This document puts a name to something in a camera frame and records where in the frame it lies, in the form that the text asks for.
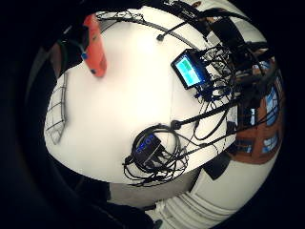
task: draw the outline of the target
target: orange object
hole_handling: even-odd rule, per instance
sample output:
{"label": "orange object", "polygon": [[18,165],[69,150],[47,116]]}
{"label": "orange object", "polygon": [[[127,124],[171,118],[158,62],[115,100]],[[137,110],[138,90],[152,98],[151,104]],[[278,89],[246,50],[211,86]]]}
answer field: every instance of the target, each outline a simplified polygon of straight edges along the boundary
{"label": "orange object", "polygon": [[92,74],[102,77],[107,69],[107,61],[101,39],[101,30],[95,14],[87,16],[83,25],[89,29],[89,46],[85,49],[82,57]]}

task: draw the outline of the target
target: white table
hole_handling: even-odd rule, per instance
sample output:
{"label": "white table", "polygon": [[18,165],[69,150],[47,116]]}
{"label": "white table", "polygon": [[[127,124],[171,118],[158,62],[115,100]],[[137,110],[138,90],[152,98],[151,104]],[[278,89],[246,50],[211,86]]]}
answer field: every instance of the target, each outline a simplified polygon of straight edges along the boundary
{"label": "white table", "polygon": [[[147,21],[170,28],[181,19],[152,8],[143,8]],[[59,144],[54,145],[45,135],[50,154],[81,175],[115,183],[132,183],[123,173],[124,158],[131,153],[134,138],[145,128],[171,120],[183,120],[198,115],[200,104],[186,91],[174,73],[171,62],[189,48],[168,35],[163,42],[156,36],[162,31],[139,24],[120,22],[102,33],[108,61],[103,78],[92,76],[82,64],[69,70],[66,92],[67,122]],[[204,41],[191,26],[177,31],[197,47]],[[222,114],[200,122],[198,135],[206,135]],[[191,137],[193,123],[178,131]],[[218,138],[226,132],[226,123],[208,138]],[[171,137],[160,135],[162,144],[173,146]],[[234,141],[234,135],[215,146],[221,151]],[[216,156],[213,146],[190,155],[186,172]]]}

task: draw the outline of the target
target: window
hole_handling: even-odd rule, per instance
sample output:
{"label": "window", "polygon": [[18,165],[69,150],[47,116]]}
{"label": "window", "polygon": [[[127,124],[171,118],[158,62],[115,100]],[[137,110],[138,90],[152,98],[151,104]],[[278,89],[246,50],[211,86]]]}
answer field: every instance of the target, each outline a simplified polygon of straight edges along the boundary
{"label": "window", "polygon": [[264,140],[263,154],[269,153],[272,149],[275,148],[278,141],[277,135],[274,135],[271,138]]}
{"label": "window", "polygon": [[243,126],[253,126],[256,122],[256,110],[255,109],[243,109],[240,112],[239,121]]}
{"label": "window", "polygon": [[237,151],[243,153],[250,153],[253,148],[252,147],[253,142],[251,140],[246,140],[246,139],[237,139],[234,145],[237,147]]}
{"label": "window", "polygon": [[277,118],[277,94],[275,87],[272,87],[271,92],[265,97],[267,108],[267,126],[271,126],[275,123]]}

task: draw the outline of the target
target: small display screen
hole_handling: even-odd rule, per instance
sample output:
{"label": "small display screen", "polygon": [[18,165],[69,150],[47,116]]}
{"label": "small display screen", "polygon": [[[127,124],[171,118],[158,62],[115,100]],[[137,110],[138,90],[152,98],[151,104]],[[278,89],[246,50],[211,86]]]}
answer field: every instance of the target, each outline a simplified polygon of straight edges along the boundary
{"label": "small display screen", "polygon": [[206,71],[203,64],[193,60],[188,50],[185,50],[173,61],[172,67],[185,89],[206,82]]}
{"label": "small display screen", "polygon": [[196,72],[194,66],[190,61],[190,58],[186,54],[182,56],[182,58],[175,64],[175,66],[182,74],[188,87],[202,82],[202,78]]}

